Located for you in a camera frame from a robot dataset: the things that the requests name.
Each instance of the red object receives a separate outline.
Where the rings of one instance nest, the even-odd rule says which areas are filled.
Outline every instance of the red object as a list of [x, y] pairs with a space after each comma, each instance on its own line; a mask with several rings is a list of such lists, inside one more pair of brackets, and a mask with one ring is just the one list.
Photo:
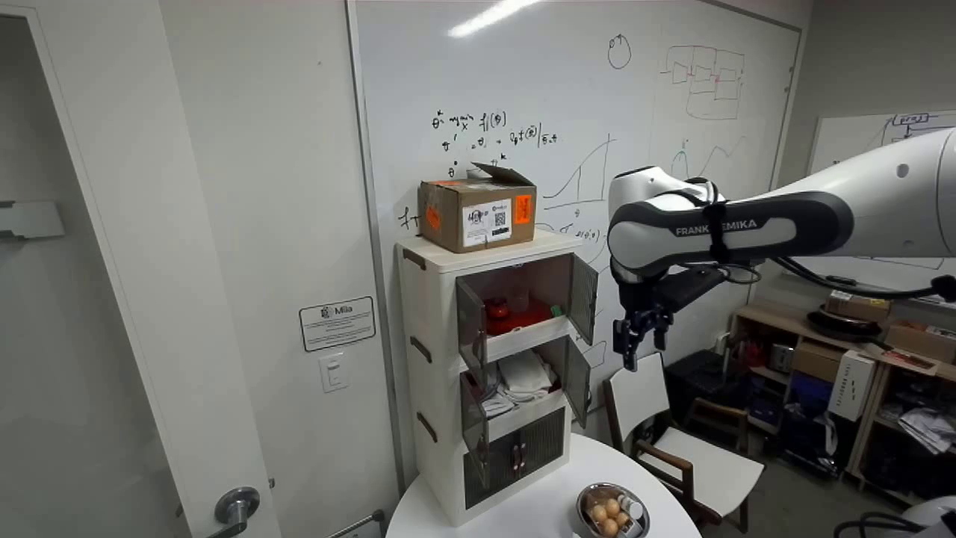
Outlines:
[[542, 322], [550, 312], [542, 306], [532, 306], [527, 312], [510, 312], [505, 300], [484, 303], [484, 325], [486, 334], [505, 334], [521, 325]]
[[757, 346], [754, 340], [740, 340], [740, 344], [738, 344], [738, 355], [740, 355], [740, 362], [743, 362], [746, 371], [768, 365], [768, 352], [765, 352], [765, 346]]

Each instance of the white shelf unit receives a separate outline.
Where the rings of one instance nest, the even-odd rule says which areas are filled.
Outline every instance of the white shelf unit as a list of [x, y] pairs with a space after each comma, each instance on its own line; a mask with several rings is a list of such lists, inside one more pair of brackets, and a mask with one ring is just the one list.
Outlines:
[[[569, 415], [589, 404], [598, 271], [574, 238], [450, 255], [424, 238], [397, 246], [402, 352], [414, 463], [453, 522], [507, 498], [565, 463]], [[545, 319], [489, 334], [486, 306], [545, 307]], [[480, 404], [502, 388], [499, 365], [533, 355], [553, 385], [505, 413]]]

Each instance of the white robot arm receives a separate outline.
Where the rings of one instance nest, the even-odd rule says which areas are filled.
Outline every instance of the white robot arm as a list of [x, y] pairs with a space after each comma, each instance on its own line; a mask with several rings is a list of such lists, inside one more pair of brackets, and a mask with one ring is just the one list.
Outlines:
[[[663, 346], [672, 313], [731, 280], [734, 268], [789, 256], [953, 256], [956, 129], [898, 141], [840, 162], [786, 189], [722, 199], [705, 180], [659, 168], [619, 173], [610, 192], [605, 247], [625, 319], [614, 352], [634, 368], [644, 331]], [[953, 279], [932, 280], [956, 300]]]

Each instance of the white paper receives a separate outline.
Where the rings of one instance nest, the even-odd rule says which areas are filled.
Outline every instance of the white paper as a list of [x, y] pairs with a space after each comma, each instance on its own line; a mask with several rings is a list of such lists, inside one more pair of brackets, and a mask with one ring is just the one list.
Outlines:
[[492, 395], [486, 401], [480, 401], [484, 415], [502, 415], [510, 413], [514, 404], [505, 395]]
[[299, 312], [300, 346], [330, 350], [356, 340], [368, 340], [377, 334], [377, 313], [371, 297], [348, 303], [327, 303]]
[[532, 352], [505, 359], [499, 371], [502, 383], [507, 385], [507, 398], [515, 404], [533, 401], [553, 385], [550, 368]]

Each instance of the cardboard box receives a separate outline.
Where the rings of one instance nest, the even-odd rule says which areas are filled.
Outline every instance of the cardboard box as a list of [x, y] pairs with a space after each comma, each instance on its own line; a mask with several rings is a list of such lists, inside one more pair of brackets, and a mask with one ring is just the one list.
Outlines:
[[852, 292], [831, 292], [825, 312], [831, 312], [835, 318], [862, 319], [862, 322], [881, 322], [892, 312], [892, 303], [852, 297]]
[[886, 344], [913, 355], [956, 362], [956, 334], [944, 334], [919, 322], [892, 322], [886, 330]]
[[489, 180], [420, 183], [420, 237], [448, 250], [480, 250], [533, 238], [533, 183], [507, 168], [477, 168]]
[[843, 355], [843, 350], [801, 340], [798, 352], [795, 352], [795, 371], [814, 376], [814, 379], [825, 379], [825, 383], [832, 383], [835, 371], [840, 371], [840, 355]]

